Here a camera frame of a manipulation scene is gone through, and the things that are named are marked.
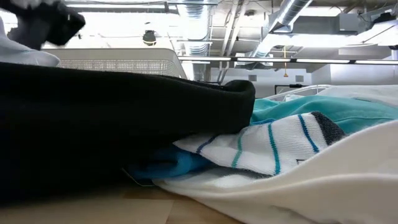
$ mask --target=exposed ductwork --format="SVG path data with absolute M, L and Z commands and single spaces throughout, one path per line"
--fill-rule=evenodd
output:
M 185 37 L 191 42 L 185 43 L 185 52 L 189 56 L 208 56 L 209 45 L 201 41 L 208 40 L 210 22 L 210 6 L 206 5 L 178 5 L 180 16 L 183 17 Z M 193 64 L 193 78 L 203 81 L 206 64 Z
M 268 36 L 268 33 L 281 28 L 285 28 L 285 32 L 291 31 L 293 23 L 299 17 L 301 10 L 310 5 L 311 2 L 312 0 L 284 0 L 279 11 L 270 15 L 269 20 L 266 21 L 266 25 L 263 27 L 263 34 L 266 36 L 252 53 L 252 56 L 267 56 L 274 46 L 274 41 L 272 41 L 271 36 Z

